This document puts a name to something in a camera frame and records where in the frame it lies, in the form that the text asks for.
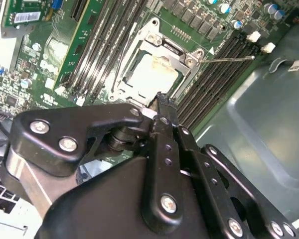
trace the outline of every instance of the sticker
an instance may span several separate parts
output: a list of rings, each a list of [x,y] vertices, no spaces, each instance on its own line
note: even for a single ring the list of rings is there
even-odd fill
[[[14,17],[14,23],[38,21],[40,19],[40,15],[40,11],[17,13]]]
[[[298,61],[295,61],[295,62],[293,63],[293,65],[289,68],[288,71],[297,71],[297,70],[299,70],[299,60],[298,60]]]
[[[54,87],[54,83],[55,83],[55,81],[54,80],[52,80],[51,78],[48,78],[48,79],[46,79],[46,81],[45,81],[45,88],[48,88],[48,89],[53,89],[53,87]]]

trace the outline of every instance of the barcode label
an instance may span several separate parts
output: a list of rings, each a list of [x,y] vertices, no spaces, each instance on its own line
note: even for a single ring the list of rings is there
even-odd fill
[[[40,15],[40,11],[17,13],[14,18],[14,23],[38,21],[40,19]]]

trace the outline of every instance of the silver screw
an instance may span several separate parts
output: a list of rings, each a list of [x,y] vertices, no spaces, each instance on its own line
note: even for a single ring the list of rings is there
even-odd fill
[[[294,231],[291,229],[291,227],[289,227],[289,225],[287,225],[287,224],[284,223],[284,228],[285,228],[286,232],[287,232],[289,235],[291,235],[292,237],[295,236]]]
[[[73,152],[78,147],[76,142],[71,138],[62,138],[59,141],[59,146],[61,149],[67,152]]]
[[[30,124],[30,129],[35,133],[45,134],[49,132],[50,127],[47,123],[43,121],[33,121]]]
[[[277,235],[279,235],[281,237],[284,235],[283,230],[281,229],[281,227],[279,227],[279,225],[277,223],[272,222],[271,227],[274,229],[274,231],[275,231],[275,233],[277,233]]]
[[[171,198],[168,195],[163,195],[160,199],[160,203],[162,207],[167,211],[168,213],[174,213],[176,212],[177,205],[173,198]]]
[[[238,236],[240,238],[243,236],[243,229],[241,228],[241,226],[235,219],[232,219],[232,218],[229,219],[228,225],[230,227],[230,230],[233,232],[233,234],[235,234],[236,236]]]
[[[135,116],[140,116],[139,111],[138,111],[137,109],[135,109],[135,108],[130,109],[130,112],[131,112],[133,115],[135,115]]]
[[[213,147],[209,147],[209,150],[211,151],[212,154],[217,154],[216,149],[214,149]]]
[[[168,120],[165,117],[161,117],[160,121],[162,121],[164,124],[168,124]]]
[[[182,128],[184,134],[189,134],[189,131],[186,128]]]

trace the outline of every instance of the green circuit board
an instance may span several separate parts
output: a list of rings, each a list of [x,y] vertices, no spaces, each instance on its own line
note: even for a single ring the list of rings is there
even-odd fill
[[[273,20],[264,12],[266,1],[231,0],[208,5],[204,0],[148,0],[137,19],[131,39],[155,17],[160,21],[159,31],[162,35],[184,51],[192,52],[197,48],[203,49],[204,59],[212,59],[222,49],[234,31],[233,20],[240,21],[243,27],[257,30],[268,41],[277,44],[291,27],[285,19],[293,13],[295,6],[299,8],[299,1],[294,1],[293,5],[286,2],[288,1],[280,1],[281,9],[286,14],[284,19]],[[220,4],[223,3],[230,5],[229,13],[220,14]],[[74,4],[77,4],[76,0],[64,1],[60,9],[54,10],[50,21],[40,22],[31,34],[23,37],[15,67],[0,77],[0,110],[15,115],[37,108],[50,109],[112,103],[109,100],[109,89],[106,87],[93,102],[86,100],[81,104],[78,104],[77,99],[71,95],[70,88],[62,92],[56,91],[62,84],[64,75],[75,70],[82,52],[85,47],[88,47],[86,42],[91,37],[91,31],[105,0],[87,0],[84,8],[76,17],[73,16]],[[42,17],[48,13],[49,9],[42,6],[41,9],[44,13]],[[204,23],[208,26],[207,30],[202,25]],[[199,127],[207,123],[263,58],[264,56],[259,56],[250,65],[245,74],[210,111]],[[205,67],[205,64],[199,67],[197,75],[176,99],[178,102],[203,74]]]

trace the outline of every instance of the pcie slot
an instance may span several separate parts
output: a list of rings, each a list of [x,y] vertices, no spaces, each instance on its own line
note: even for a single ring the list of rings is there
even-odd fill
[[[91,36],[89,37],[86,46],[83,50],[83,53],[73,71],[71,74],[71,82],[68,87],[73,89],[74,91],[77,90],[77,85],[80,83],[82,80],[82,75],[86,72],[87,65],[89,63],[88,60],[90,60],[90,57],[93,53],[93,49],[97,42],[100,40],[100,35],[103,34],[104,28],[105,28],[105,21],[106,17],[109,15],[110,10],[109,10],[109,4],[111,0],[106,0],[102,10],[100,12],[100,15],[91,31]]]
[[[228,39],[227,44],[225,44],[220,52],[215,56],[215,58],[225,58],[228,57],[228,54],[231,50],[239,43],[239,39],[236,36],[230,37]],[[189,104],[191,104],[192,100],[195,99],[196,94],[198,93],[197,88],[201,88],[207,82],[207,80],[211,77],[212,73],[215,71],[217,67],[219,67],[221,63],[209,63],[206,67],[203,75],[194,83],[193,87],[186,94],[184,99],[180,102],[178,108],[178,114],[182,115],[182,113],[188,108]]]
[[[245,45],[240,45],[239,47],[234,48],[234,51],[230,52],[230,55],[234,57],[240,56],[240,53],[243,50],[244,46]],[[201,103],[201,101],[206,97],[206,95],[208,95],[212,87],[218,83],[222,75],[226,73],[226,71],[231,65],[231,62],[214,64],[213,71],[207,76],[207,83],[202,84],[199,88],[196,88],[196,97],[194,97],[191,100],[190,106],[184,108],[183,113],[181,114],[182,117],[179,117],[179,122],[181,124],[183,124],[187,120],[187,118],[190,117],[190,115],[193,113],[196,107]]]
[[[79,21],[83,12],[83,9],[87,3],[87,0],[75,0],[71,9],[71,18]]]
[[[245,49],[242,54],[239,55],[239,57],[248,56],[252,54],[252,52],[253,51],[250,49]],[[222,97],[222,94],[227,92],[228,85],[231,85],[232,82],[236,82],[236,79],[245,71],[245,65],[249,65],[248,63],[251,62],[235,62],[229,64],[231,70],[226,71],[225,75],[222,77],[223,81],[220,82],[220,87],[211,86],[208,93],[194,104],[195,109],[192,109],[192,115],[183,123],[185,123],[187,127],[193,129],[197,122],[199,122],[199,119],[202,118],[202,115],[205,115],[209,112],[206,110],[209,105],[211,105],[212,102],[217,101],[217,99],[219,100]]]
[[[126,31],[124,32],[124,35],[122,37],[122,41],[119,44],[116,44],[114,48],[112,48],[113,56],[109,60],[108,64],[106,65],[104,72],[102,74],[102,77],[98,83],[98,86],[103,86],[104,81],[108,78],[114,64],[117,62],[117,59],[120,57],[120,54],[122,53],[122,50],[124,49],[124,46],[128,44],[128,39],[130,35],[131,28],[140,17],[144,7],[146,6],[147,0],[141,1],[140,7],[137,9],[136,13],[133,16],[133,19],[130,21],[129,25],[126,27]],[[91,95],[91,101],[94,101],[96,97],[98,96],[100,92],[100,87],[93,86],[92,91],[90,92]]]
[[[137,7],[135,9],[134,1],[128,1],[127,6],[122,13],[122,18],[119,19],[119,24],[117,24],[113,29],[113,34],[110,37],[109,44],[106,45],[103,54],[97,60],[96,67],[93,68],[94,71],[91,77],[92,81],[90,81],[88,84],[88,89],[90,89],[89,94],[102,87],[103,83],[101,83],[100,79],[102,78],[102,74],[105,70],[102,70],[102,67],[105,63],[109,62],[116,48],[120,45],[122,37],[124,36],[122,32],[128,32],[129,27],[127,26],[129,26],[129,24],[131,23]]]

